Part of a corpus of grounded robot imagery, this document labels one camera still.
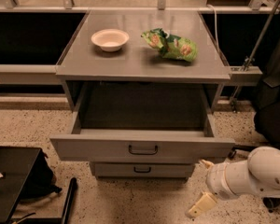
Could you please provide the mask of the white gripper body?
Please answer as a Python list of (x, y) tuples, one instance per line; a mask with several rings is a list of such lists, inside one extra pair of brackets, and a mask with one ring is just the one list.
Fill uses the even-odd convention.
[(226, 178), (227, 163), (215, 164), (208, 169), (206, 185), (216, 198), (227, 201), (237, 199), (238, 196), (230, 189)]

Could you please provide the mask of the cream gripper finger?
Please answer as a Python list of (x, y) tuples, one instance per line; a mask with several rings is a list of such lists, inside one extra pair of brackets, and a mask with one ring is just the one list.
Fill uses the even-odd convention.
[(210, 169), (214, 166), (214, 164), (211, 161), (207, 160), (200, 160), (200, 163), (203, 164), (206, 169)]
[(186, 216), (196, 218), (201, 214), (211, 210), (217, 205), (217, 197), (211, 193), (203, 191), (200, 198), (186, 211)]

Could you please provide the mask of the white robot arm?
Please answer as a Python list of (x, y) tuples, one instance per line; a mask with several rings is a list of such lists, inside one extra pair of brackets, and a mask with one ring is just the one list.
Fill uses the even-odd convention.
[(200, 160), (200, 163), (207, 169), (208, 191), (203, 191), (186, 212), (189, 218), (211, 210), (219, 200), (237, 199), (241, 195), (280, 199), (280, 150), (277, 148), (257, 147), (244, 161), (213, 164)]

